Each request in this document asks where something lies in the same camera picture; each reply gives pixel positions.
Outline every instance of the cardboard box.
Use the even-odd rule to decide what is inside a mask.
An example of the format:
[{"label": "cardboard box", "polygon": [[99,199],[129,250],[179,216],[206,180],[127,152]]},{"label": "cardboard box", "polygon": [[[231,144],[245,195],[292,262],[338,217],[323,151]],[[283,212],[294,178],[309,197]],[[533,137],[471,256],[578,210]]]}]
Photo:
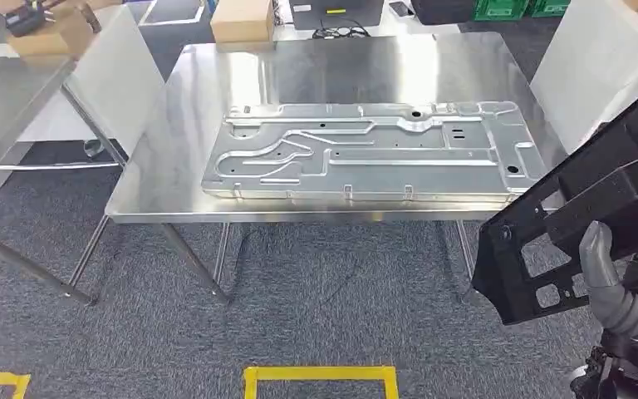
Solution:
[{"label": "cardboard box", "polygon": [[624,0],[624,2],[632,11],[638,12],[638,0]]},{"label": "cardboard box", "polygon": [[76,9],[58,10],[55,18],[55,22],[46,22],[27,36],[9,36],[8,44],[21,56],[67,54],[81,57],[94,39],[89,22]]},{"label": "cardboard box", "polygon": [[272,0],[221,0],[211,18],[217,43],[270,42],[274,28]]}]

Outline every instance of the black case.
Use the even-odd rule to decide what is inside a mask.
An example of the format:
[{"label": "black case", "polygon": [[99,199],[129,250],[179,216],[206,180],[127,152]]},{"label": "black case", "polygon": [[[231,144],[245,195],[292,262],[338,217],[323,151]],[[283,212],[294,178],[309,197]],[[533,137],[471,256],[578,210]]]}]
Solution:
[{"label": "black case", "polygon": [[417,18],[424,25],[473,20],[475,0],[412,0]]}]

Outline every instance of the metal table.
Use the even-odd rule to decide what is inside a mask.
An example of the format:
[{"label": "metal table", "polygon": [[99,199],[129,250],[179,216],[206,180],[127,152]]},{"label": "metal table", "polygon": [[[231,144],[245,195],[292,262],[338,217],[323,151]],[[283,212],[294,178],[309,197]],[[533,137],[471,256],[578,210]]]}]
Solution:
[{"label": "metal table", "polygon": [[[72,104],[82,120],[92,129],[109,151],[115,162],[74,163],[57,165],[0,165],[0,170],[61,170],[88,169],[92,167],[122,166],[125,160],[103,135],[101,129],[86,113],[76,96],[66,84],[72,72],[73,62],[66,57],[0,57],[0,161],[16,144],[18,137],[30,124],[52,96],[61,91]],[[101,234],[109,221],[104,215],[96,226],[68,283],[56,278],[40,264],[17,253],[0,243],[0,259],[22,268],[51,287],[82,302],[92,303],[93,299],[76,289],[81,274],[98,244]]]},{"label": "metal table", "polygon": [[[464,241],[460,220],[487,219],[505,204],[220,199],[201,186],[230,106],[449,101],[513,101],[547,169],[566,157],[497,33],[187,46],[106,214],[116,223],[223,223],[213,274],[179,237],[172,243],[215,293],[230,223],[453,219]],[[472,265],[465,246],[464,255]]]}]

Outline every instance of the black cable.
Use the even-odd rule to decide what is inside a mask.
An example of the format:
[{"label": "black cable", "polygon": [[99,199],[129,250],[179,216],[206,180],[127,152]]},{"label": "black cable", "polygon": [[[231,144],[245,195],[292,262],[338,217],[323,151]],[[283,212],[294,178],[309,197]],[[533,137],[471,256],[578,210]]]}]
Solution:
[{"label": "black cable", "polygon": [[349,22],[355,23],[354,27],[324,27],[324,18],[319,18],[321,28],[314,31],[312,39],[335,39],[339,37],[370,37],[370,33],[358,21],[334,15]]}]

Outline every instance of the metal rod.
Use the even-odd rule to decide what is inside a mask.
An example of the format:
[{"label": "metal rod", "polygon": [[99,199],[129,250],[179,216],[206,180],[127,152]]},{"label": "metal rod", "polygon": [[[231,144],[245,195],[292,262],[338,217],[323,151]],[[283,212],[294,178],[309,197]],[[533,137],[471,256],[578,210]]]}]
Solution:
[{"label": "metal rod", "polygon": [[84,252],[81,253],[81,257],[79,258],[79,262],[77,262],[77,266],[75,267],[75,271],[72,272],[72,276],[70,277],[69,284],[72,287],[76,287],[77,283],[79,283],[79,279],[81,278],[81,274],[84,273],[84,269],[86,265],[89,263],[89,258],[94,253],[96,246],[101,240],[101,235],[104,233],[104,229],[106,225],[109,223],[109,217],[104,215],[101,216],[99,220],[99,224],[94,229],[94,234],[91,235],[89,242],[86,244],[84,248]]},{"label": "metal rod", "polygon": [[173,225],[164,223],[160,225],[160,228],[163,230],[169,243],[177,250],[179,256],[183,258],[192,271],[202,279],[202,282],[211,289],[211,294],[216,295],[222,302],[228,303],[226,293],[216,284],[207,268],[202,264],[199,258],[197,258],[197,255],[194,254],[194,251],[192,251],[187,243],[184,242],[184,239],[179,235],[177,230],[174,229]]},{"label": "metal rod", "polygon": [[0,170],[74,170],[97,169],[120,166],[118,162],[72,162],[70,164],[50,165],[0,165]]},{"label": "metal rod", "polygon": [[456,220],[456,229],[459,231],[459,238],[461,241],[461,250],[464,251],[464,259],[466,260],[466,270],[469,272],[469,279],[473,279],[474,273],[474,261],[471,249],[469,246],[469,237],[466,234],[466,228],[463,220]]},{"label": "metal rod", "polygon": [[218,251],[216,253],[216,264],[213,266],[213,279],[217,283],[221,281],[221,273],[223,272],[223,258],[226,255],[226,247],[228,246],[228,233],[231,231],[231,224],[224,223],[221,228],[221,241],[218,243]]},{"label": "metal rod", "polygon": [[97,139],[101,141],[101,145],[104,146],[106,151],[111,155],[111,158],[114,159],[121,167],[125,167],[126,161],[123,155],[116,149],[116,147],[111,143],[108,137],[104,134],[104,131],[96,124],[94,119],[89,115],[89,113],[80,105],[79,101],[77,101],[76,96],[70,90],[70,87],[67,85],[67,82],[62,84],[61,89],[62,94],[65,98],[70,102],[72,107],[75,109],[76,113],[80,116],[80,118],[86,123],[87,126],[91,129],[91,132],[94,133]]},{"label": "metal rod", "polygon": [[34,276],[35,278],[39,278],[41,281],[46,283],[47,285],[62,291],[67,294],[67,296],[71,296],[77,301],[90,304],[93,302],[91,297],[83,293],[82,291],[72,287],[69,284],[64,283],[59,278],[52,275],[41,265],[36,264],[30,259],[24,257],[20,253],[14,251],[8,246],[0,243],[0,259],[8,264],[16,266],[18,268],[24,269],[26,272]]}]

